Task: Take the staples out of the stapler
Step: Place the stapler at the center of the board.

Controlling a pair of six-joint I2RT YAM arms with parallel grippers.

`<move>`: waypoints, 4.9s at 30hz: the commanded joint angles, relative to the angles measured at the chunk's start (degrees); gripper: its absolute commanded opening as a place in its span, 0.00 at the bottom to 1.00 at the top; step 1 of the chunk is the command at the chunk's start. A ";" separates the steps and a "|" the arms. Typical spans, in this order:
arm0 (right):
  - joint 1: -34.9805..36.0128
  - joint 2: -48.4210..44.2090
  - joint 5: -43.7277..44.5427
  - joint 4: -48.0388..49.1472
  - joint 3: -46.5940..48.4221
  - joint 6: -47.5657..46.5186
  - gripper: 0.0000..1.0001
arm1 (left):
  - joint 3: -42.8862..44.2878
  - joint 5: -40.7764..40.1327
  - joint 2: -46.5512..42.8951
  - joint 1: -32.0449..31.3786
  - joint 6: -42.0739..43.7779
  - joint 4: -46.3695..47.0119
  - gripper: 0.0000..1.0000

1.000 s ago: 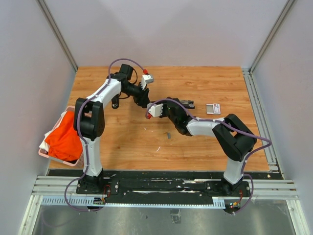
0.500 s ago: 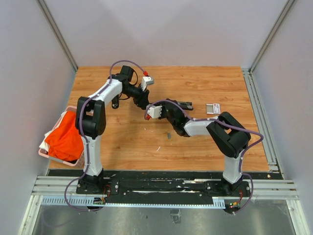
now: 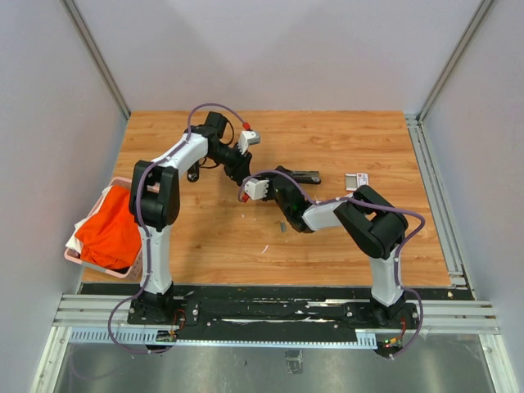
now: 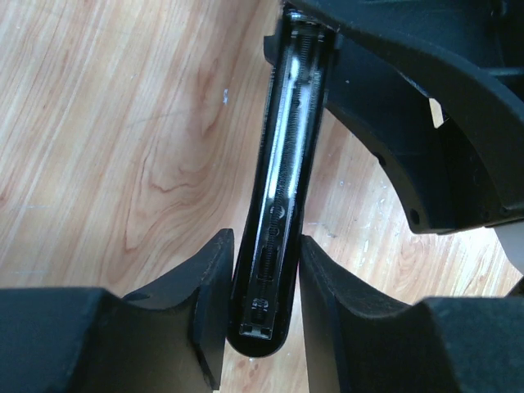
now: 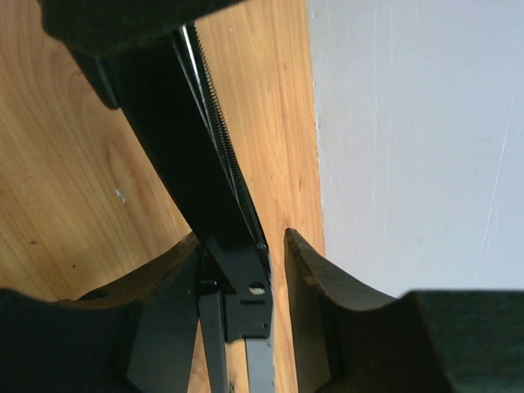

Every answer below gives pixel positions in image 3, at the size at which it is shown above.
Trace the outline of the black stapler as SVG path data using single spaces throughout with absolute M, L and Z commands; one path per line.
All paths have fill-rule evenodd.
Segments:
M 322 180 L 318 171 L 295 171 L 289 170 L 287 174 L 300 184 L 319 185 Z
M 193 164 L 188 170 L 187 170 L 187 180 L 190 183 L 195 183 L 200 179 L 200 164 L 197 162 Z

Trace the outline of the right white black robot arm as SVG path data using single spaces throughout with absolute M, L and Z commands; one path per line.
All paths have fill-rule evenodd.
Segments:
M 274 200 L 287 222 L 298 233 L 343 227 L 355 245 L 369 257 L 373 284 L 371 317 L 388 328 L 400 318 L 405 304 L 401 285 L 400 249 L 409 225 L 403 214 L 368 185 L 347 197 L 311 201 L 291 172 L 282 166 L 267 175 L 266 201 Z

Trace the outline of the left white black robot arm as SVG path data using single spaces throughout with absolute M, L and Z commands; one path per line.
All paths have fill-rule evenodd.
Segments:
M 230 146 L 221 141 L 227 123 L 224 115 L 210 112 L 204 124 L 189 125 L 167 152 L 134 166 L 129 211 L 142 242 L 142 279 L 138 294 L 130 301 L 130 324 L 167 324 L 179 313 L 169 250 L 171 230 L 181 206 L 181 177 L 190 174 L 197 178 L 200 161 L 205 158 L 222 165 L 226 175 L 238 184 L 250 173 L 249 146 L 258 144 L 260 135 L 243 122 L 237 142 Z

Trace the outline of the staple box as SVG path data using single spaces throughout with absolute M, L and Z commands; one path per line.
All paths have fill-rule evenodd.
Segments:
M 369 177 L 366 173 L 345 174 L 345 189 L 354 192 L 363 185 L 368 185 Z

